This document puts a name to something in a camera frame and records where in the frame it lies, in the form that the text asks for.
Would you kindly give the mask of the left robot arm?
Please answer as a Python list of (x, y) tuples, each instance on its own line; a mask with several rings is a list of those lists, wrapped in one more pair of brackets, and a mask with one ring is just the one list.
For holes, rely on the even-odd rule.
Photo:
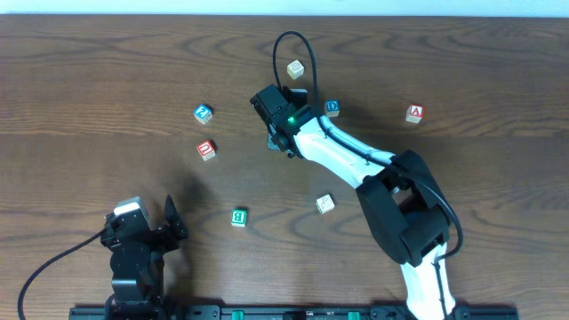
[(151, 229), (139, 197), (117, 204), (106, 216), (100, 242), (111, 252), (114, 294), (104, 306), (105, 319), (174, 319), (175, 303), (164, 296), (164, 255), (179, 248), (188, 229), (170, 196), (165, 199), (167, 223)]

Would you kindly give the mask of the red letter A block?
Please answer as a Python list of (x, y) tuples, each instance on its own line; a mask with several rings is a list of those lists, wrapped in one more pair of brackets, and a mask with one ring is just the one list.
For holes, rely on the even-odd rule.
[(411, 104), (406, 111), (405, 121), (418, 124), (424, 116), (424, 107), (421, 105)]

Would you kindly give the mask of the blue number 2 block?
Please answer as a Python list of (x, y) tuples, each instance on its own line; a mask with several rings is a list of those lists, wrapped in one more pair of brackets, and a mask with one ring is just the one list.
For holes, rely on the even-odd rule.
[(194, 110), (194, 116), (200, 124), (206, 125), (212, 119), (212, 108), (207, 104), (199, 104)]

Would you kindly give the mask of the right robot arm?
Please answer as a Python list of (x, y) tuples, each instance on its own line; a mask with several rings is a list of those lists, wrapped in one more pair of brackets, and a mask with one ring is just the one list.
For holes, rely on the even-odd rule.
[(449, 250), (450, 228), (461, 224), (426, 163), (411, 150), (395, 155), (364, 144), (307, 98), (303, 90), (271, 84), (250, 102), (277, 149), (321, 164), (356, 191), (374, 240), (402, 269), (411, 314), (449, 318), (455, 300), (445, 261), (461, 249), (463, 234)]

